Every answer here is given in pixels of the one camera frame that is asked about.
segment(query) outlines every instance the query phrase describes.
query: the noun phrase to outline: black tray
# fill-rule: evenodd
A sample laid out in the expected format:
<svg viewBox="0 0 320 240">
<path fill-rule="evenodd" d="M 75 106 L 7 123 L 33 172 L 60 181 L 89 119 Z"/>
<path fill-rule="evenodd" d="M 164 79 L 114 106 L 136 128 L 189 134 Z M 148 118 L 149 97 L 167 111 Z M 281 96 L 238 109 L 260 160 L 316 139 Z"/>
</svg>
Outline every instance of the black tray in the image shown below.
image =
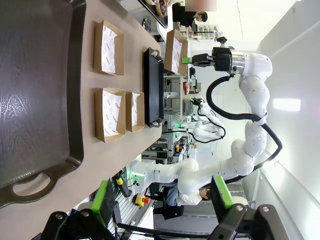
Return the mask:
<svg viewBox="0 0 320 240">
<path fill-rule="evenodd" d="M 164 60 L 158 50 L 149 47 L 143 54 L 144 118 L 150 127 L 160 127 L 164 120 Z"/>
<path fill-rule="evenodd" d="M 85 0 L 0 3 L 0 208 L 37 201 L 84 158 L 81 55 Z M 41 191 L 14 193 L 40 173 Z"/>
<path fill-rule="evenodd" d="M 144 8 L 156 19 L 156 21 L 165 29 L 168 27 L 168 16 L 158 16 L 155 6 L 147 4 L 145 0 L 137 0 Z"/>
</svg>

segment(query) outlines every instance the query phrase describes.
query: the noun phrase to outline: blue jeans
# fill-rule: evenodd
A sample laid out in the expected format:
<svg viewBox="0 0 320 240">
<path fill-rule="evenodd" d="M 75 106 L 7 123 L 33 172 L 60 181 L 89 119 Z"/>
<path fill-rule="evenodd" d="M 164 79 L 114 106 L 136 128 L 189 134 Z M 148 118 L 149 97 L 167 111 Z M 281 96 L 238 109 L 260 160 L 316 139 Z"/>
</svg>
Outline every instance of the blue jeans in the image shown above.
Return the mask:
<svg viewBox="0 0 320 240">
<path fill-rule="evenodd" d="M 166 204 L 169 206 L 177 206 L 177 195 L 178 195 L 178 183 L 169 182 L 161 183 L 160 186 L 170 187 L 168 195 L 166 196 Z"/>
</svg>

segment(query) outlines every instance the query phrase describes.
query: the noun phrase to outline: black hair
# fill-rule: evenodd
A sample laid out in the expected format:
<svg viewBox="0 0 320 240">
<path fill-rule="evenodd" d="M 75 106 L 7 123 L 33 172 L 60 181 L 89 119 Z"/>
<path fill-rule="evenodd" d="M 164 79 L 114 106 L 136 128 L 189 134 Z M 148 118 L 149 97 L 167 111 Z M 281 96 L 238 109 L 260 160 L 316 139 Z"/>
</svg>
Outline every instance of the black hair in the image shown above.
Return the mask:
<svg viewBox="0 0 320 240">
<path fill-rule="evenodd" d="M 202 18 L 202 22 L 205 23 L 208 20 L 208 14 L 205 11 L 201 12 L 201 14 L 199 14 L 199 15 Z"/>
<path fill-rule="evenodd" d="M 206 191 L 206 197 L 207 198 L 202 198 L 202 200 L 203 201 L 209 201 L 209 200 L 211 200 L 211 196 L 210 196 L 210 189 L 209 188 L 207 188 L 208 189 L 208 191 Z"/>
</svg>

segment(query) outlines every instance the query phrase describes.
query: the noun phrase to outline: brown tabletop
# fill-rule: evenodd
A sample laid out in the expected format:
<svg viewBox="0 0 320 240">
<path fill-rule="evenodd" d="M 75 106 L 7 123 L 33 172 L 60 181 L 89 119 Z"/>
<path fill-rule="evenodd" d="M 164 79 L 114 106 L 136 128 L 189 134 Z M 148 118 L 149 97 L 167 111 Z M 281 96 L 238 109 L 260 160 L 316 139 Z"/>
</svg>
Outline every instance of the brown tabletop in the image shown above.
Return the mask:
<svg viewBox="0 0 320 240">
<path fill-rule="evenodd" d="M 95 25 L 106 20 L 124 32 L 124 76 L 93 70 Z M 161 127 L 144 129 L 109 143 L 95 137 L 94 92 L 101 88 L 143 91 L 143 52 L 159 44 L 116 0 L 87 0 L 82 45 L 81 112 L 84 160 L 76 171 L 62 177 L 42 200 L 0 209 L 0 238 L 30 240 L 40 233 L 55 211 L 67 212 L 96 190 L 161 136 Z"/>
</svg>

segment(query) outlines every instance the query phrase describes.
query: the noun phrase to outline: white paper with red print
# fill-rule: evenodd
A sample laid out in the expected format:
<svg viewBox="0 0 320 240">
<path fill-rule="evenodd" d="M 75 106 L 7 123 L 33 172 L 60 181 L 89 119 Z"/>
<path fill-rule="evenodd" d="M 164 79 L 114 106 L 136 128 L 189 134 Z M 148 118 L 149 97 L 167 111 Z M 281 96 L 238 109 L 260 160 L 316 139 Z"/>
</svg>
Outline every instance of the white paper with red print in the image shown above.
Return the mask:
<svg viewBox="0 0 320 240">
<path fill-rule="evenodd" d="M 172 72 L 178 73 L 180 54 L 181 54 L 182 43 L 179 42 L 175 37 L 173 38 L 173 49 L 172 49 Z"/>
<path fill-rule="evenodd" d="M 132 93 L 132 110 L 131 110 L 131 121 L 132 126 L 138 124 L 138 112 L 137 112 L 137 98 L 139 97 L 139 93 Z"/>
<path fill-rule="evenodd" d="M 103 26 L 101 44 L 101 67 L 109 73 L 116 72 L 115 65 L 115 37 L 117 34 L 110 28 Z"/>
<path fill-rule="evenodd" d="M 103 132 L 105 137 L 118 135 L 117 122 L 119 109 L 121 104 L 121 96 L 114 95 L 110 92 L 102 93 L 102 116 L 103 116 Z"/>
</svg>

